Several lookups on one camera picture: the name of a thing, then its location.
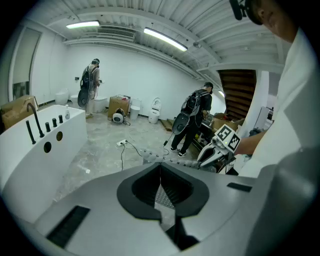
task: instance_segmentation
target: sneaker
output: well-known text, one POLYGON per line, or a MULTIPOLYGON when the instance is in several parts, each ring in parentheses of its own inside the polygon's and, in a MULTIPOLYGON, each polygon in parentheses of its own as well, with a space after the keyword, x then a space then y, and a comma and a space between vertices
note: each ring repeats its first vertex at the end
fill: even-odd
POLYGON ((184 158, 184 157, 186 156, 186 154, 187 154, 187 153, 181 154, 181 153, 179 152, 178 157, 184 158))
POLYGON ((174 148, 172 147, 172 148, 170 148, 170 151, 171 151, 171 152, 179 152, 180 149, 178 149, 178 148, 174 149, 174 148))

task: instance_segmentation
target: man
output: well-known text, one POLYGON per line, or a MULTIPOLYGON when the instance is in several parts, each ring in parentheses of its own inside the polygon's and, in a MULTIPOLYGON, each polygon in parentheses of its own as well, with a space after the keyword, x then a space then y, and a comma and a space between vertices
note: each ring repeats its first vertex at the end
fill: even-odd
POLYGON ((86 109, 85 109, 85 118, 93 118, 93 111, 94 111, 94 99, 97 93, 97 89, 100 86, 100 69, 99 69, 99 64, 100 60, 98 58, 95 58, 91 64, 89 65, 89 72, 94 69, 92 73, 93 81, 90 82, 89 85, 89 99, 86 104, 86 109))
POLYGON ((196 115, 190 117, 190 122, 188 126, 178 135, 174 136, 174 139, 171 144, 171 151, 172 152, 178 152, 178 156, 180 158, 183 158, 186 156, 186 151, 189 148, 192 140, 195 138, 196 133, 201 125, 202 119, 205 118, 205 116, 208 114, 207 111, 210 111, 211 109, 211 102, 212 97, 210 94, 212 94, 213 84, 211 82, 206 82, 202 89, 198 90, 198 93, 205 93, 208 92, 209 94, 205 94, 201 97, 200 102, 200 108, 196 115), (180 141, 185 136, 185 141, 183 143, 183 147, 181 149, 178 149, 177 146, 180 143, 180 141))
MULTIPOLYGON (((318 65, 303 31, 275 0, 246 0, 245 5, 247 16, 252 22, 257 25, 263 24, 276 36, 292 43, 279 81, 272 117, 274 123, 268 131, 243 138, 235 152, 236 155, 253 154, 240 174, 257 177, 263 166, 277 164, 286 155, 298 151, 301 147, 312 145, 312 142, 302 142, 297 128, 293 127, 296 117, 288 113, 289 109, 301 104, 302 101, 298 98, 302 92, 305 93, 307 87, 313 87, 313 94, 319 90, 314 83, 314 80, 318 79, 318 65)), ((317 103, 310 99, 310 104, 317 103)), ((311 131, 313 127, 310 125, 307 129, 311 131)))

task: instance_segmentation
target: bathtub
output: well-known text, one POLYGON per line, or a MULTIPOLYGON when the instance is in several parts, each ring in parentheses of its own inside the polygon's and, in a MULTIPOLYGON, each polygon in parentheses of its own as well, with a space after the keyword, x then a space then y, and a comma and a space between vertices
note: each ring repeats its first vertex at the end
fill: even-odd
POLYGON ((12 214, 29 223, 52 204, 71 161, 88 139, 85 111, 69 108, 70 119, 66 120, 65 110, 65 106, 54 105, 37 112, 42 138, 33 114, 0 135, 1 196, 12 214), (53 127, 53 118, 57 127, 53 127), (46 131, 46 122, 50 132, 46 131))

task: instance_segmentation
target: white toilet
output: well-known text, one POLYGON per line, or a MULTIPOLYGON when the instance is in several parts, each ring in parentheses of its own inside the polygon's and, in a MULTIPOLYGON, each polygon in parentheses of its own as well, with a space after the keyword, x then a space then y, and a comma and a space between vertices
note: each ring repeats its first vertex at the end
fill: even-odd
POLYGON ((55 103, 57 105, 65 105, 68 102, 69 99, 69 91, 67 88, 62 89, 54 96, 55 103))
POLYGON ((78 109, 78 94, 71 95, 70 100, 72 101, 72 107, 78 109))
POLYGON ((141 107, 141 100, 137 98, 131 98, 130 100, 130 119, 136 120, 139 115, 140 107, 141 107))
POLYGON ((105 96, 98 96, 94 99, 93 113, 100 113, 106 110, 108 106, 108 98, 105 96))
POLYGON ((156 124, 161 110, 161 100, 159 98, 155 98, 152 102, 151 109, 149 112, 149 122, 151 124, 156 124))

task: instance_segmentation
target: extension cord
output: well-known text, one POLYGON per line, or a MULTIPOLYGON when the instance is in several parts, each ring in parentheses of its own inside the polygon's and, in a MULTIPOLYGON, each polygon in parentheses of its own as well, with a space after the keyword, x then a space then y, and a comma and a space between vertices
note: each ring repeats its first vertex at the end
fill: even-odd
POLYGON ((125 145, 126 143, 127 143, 127 140, 126 140, 126 139, 123 139, 123 140, 117 142, 116 145, 117 145, 118 147, 120 147, 121 145, 125 145))

